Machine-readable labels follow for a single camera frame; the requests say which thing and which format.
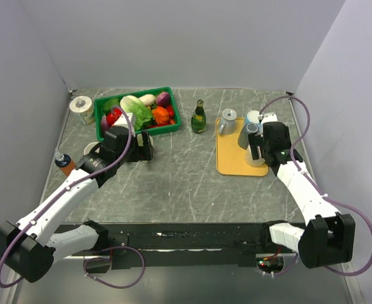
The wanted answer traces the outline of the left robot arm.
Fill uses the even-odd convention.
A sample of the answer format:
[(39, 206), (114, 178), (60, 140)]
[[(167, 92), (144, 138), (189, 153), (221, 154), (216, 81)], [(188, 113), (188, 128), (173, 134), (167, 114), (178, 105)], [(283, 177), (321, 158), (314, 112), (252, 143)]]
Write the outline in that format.
[(64, 183), (16, 224), (0, 226), (0, 262), (21, 279), (36, 282), (59, 260), (78, 253), (104, 253), (108, 229), (88, 220), (63, 233), (56, 230), (85, 198), (97, 191), (126, 162), (150, 161), (154, 148), (147, 130), (111, 127), (102, 142), (81, 157)]

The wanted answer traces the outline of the cream ribbed mug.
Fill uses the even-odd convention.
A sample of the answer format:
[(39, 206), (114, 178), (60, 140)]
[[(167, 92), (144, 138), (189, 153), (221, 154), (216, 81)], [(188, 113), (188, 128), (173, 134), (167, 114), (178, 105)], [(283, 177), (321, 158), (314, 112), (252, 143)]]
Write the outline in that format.
[(247, 165), (251, 167), (259, 167), (265, 164), (265, 160), (263, 158), (257, 160), (253, 159), (250, 146), (245, 150), (244, 160), (247, 163)]

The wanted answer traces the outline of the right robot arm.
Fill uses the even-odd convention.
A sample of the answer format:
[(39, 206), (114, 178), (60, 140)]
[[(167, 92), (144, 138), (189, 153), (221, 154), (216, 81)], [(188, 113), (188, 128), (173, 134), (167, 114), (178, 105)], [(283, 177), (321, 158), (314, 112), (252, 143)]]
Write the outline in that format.
[(283, 220), (266, 222), (260, 235), (261, 248), (274, 252), (284, 246), (298, 253), (308, 269), (349, 262), (352, 259), (356, 224), (316, 190), (299, 152), (292, 147), (289, 128), (281, 122), (263, 123), (258, 134), (250, 134), (254, 160), (263, 159), (292, 195), (305, 227)]

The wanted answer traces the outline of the green mug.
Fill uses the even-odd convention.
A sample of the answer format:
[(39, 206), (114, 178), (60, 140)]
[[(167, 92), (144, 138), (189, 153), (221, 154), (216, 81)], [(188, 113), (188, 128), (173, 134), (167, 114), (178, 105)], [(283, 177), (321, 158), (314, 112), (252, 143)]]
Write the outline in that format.
[(91, 142), (83, 150), (83, 155), (98, 154), (100, 149), (100, 142)]

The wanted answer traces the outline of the dark grey blue mug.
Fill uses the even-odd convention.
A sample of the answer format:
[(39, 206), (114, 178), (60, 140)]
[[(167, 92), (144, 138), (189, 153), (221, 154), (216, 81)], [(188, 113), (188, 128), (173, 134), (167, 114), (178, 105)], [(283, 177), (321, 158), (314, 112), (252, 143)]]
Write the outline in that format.
[(241, 149), (246, 150), (249, 147), (250, 142), (249, 142), (248, 137), (249, 137), (250, 134), (253, 134), (253, 136), (254, 136), (253, 142), (256, 145), (261, 144), (262, 139), (261, 139), (261, 135), (260, 135), (259, 125), (256, 124), (256, 123), (246, 123), (242, 127), (242, 130), (241, 130), (241, 132), (239, 134), (239, 137), (238, 137), (238, 146)]

